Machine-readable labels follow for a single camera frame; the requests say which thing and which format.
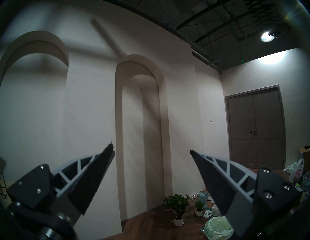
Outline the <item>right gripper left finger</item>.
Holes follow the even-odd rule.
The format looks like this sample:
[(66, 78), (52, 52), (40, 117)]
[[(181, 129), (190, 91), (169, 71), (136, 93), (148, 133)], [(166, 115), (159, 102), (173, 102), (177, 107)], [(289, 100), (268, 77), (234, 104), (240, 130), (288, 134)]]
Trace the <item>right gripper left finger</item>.
[(8, 189), (7, 240), (76, 240), (74, 225), (85, 215), (109, 165), (113, 144), (73, 159), (51, 172), (40, 164)]

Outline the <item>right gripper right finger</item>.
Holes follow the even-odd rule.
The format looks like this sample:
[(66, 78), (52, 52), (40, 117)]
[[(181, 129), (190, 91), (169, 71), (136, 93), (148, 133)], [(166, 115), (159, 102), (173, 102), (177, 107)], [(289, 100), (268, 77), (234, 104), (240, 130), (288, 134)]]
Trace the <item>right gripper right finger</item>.
[(190, 154), (232, 238), (303, 238), (303, 218), (291, 212), (302, 194), (282, 176), (268, 167), (255, 173), (234, 161)]

